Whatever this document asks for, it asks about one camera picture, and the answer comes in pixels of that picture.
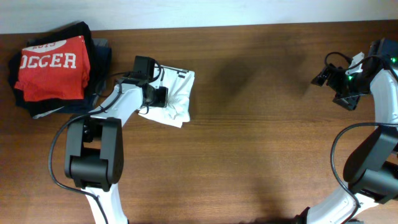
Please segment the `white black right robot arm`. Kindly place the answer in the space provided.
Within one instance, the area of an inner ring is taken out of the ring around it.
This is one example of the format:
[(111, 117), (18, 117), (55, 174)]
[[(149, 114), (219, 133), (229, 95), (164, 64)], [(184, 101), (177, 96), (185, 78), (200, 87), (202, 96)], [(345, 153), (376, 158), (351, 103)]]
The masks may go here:
[[(355, 216), (361, 212), (397, 200), (397, 164), (388, 161), (391, 154), (397, 154), (397, 42), (375, 40), (367, 55), (344, 59), (349, 67), (326, 62), (312, 84), (329, 86), (335, 91), (333, 102), (348, 111), (356, 109), (362, 96), (371, 95), (375, 120), (352, 124), (337, 134), (330, 165), (339, 187), (323, 202), (295, 216), (292, 223), (356, 223)], [(339, 139), (365, 126), (374, 131), (350, 154), (339, 176), (335, 167)]]

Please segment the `dark navy folded garment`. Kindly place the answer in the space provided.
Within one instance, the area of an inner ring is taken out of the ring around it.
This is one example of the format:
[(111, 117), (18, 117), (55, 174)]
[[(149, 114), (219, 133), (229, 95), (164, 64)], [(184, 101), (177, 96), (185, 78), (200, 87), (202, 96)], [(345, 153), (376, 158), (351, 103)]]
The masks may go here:
[(78, 100), (70, 103), (67, 106), (59, 109), (58, 113), (71, 113), (71, 114), (82, 114), (87, 113), (94, 109), (95, 104), (100, 98), (98, 93), (102, 93), (106, 88), (106, 76), (109, 75), (112, 50), (109, 47), (109, 42), (107, 39), (93, 39), (93, 43), (96, 49), (96, 56), (98, 59), (98, 64), (101, 66), (100, 70), (96, 72), (95, 78), (97, 81), (94, 84), (90, 84), (90, 87), (94, 88), (92, 93), (85, 96), (84, 100)]

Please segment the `red soccer folded shirt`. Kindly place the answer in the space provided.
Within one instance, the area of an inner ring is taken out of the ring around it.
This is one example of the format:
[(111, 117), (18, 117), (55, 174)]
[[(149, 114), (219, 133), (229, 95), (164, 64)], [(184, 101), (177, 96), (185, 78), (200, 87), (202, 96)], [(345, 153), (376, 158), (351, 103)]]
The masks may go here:
[(21, 53), (14, 88), (26, 102), (84, 99), (91, 66), (83, 36), (26, 47)]

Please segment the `white t-shirt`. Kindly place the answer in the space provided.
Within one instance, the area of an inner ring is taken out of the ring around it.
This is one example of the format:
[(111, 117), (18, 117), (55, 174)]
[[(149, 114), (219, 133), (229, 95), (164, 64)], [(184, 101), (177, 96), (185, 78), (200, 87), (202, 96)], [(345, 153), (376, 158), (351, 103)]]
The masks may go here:
[(151, 86), (168, 88), (166, 105), (164, 108), (144, 107), (139, 111), (139, 115), (158, 123), (181, 128), (183, 123), (190, 122), (190, 93), (195, 80), (195, 72), (157, 65), (154, 77), (157, 79), (150, 82)]

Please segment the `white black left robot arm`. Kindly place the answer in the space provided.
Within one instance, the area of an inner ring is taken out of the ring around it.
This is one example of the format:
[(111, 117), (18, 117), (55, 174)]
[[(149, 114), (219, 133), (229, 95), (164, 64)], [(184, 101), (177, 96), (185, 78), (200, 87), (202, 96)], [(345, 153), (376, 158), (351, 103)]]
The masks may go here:
[(118, 182), (124, 167), (123, 126), (141, 108), (166, 106), (168, 89), (153, 87), (162, 69), (137, 56), (132, 71), (115, 81), (113, 91), (93, 111), (67, 126), (65, 175), (89, 201), (96, 223), (128, 223)]

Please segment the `black folded shirt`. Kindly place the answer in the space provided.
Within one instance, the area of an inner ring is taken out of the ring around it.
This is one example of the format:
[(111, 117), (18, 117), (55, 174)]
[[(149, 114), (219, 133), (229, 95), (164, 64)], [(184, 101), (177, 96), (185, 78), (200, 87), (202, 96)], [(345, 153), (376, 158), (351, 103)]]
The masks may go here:
[[(55, 42), (58, 40), (63, 40), (71, 37), (76, 37), (82, 35), (84, 37), (86, 43), (86, 49), (88, 51), (88, 59), (91, 65), (90, 70), (90, 80), (88, 82), (88, 86), (85, 88), (84, 94), (85, 96), (94, 91), (94, 88), (90, 87), (90, 84), (94, 84), (97, 81), (95, 78), (96, 72), (98, 72), (101, 66), (98, 64), (98, 59), (96, 56), (96, 49), (93, 43), (93, 39), (91, 36), (91, 31), (89, 26), (85, 22), (79, 22), (74, 25), (68, 26), (60, 31), (54, 32), (46, 37), (32, 39), (28, 41), (26, 46), (32, 47), (35, 45), (49, 44), (51, 42)], [(26, 109), (30, 116), (34, 119), (37, 119), (42, 116), (47, 116), (50, 113), (56, 112), (63, 108), (64, 106), (69, 105), (72, 102), (78, 100), (59, 100), (59, 99), (51, 99), (44, 100), (40, 102), (26, 102), (23, 99), (23, 93), (21, 90), (17, 90), (15, 88), (12, 89), (12, 92), (16, 99), (16, 105)]]

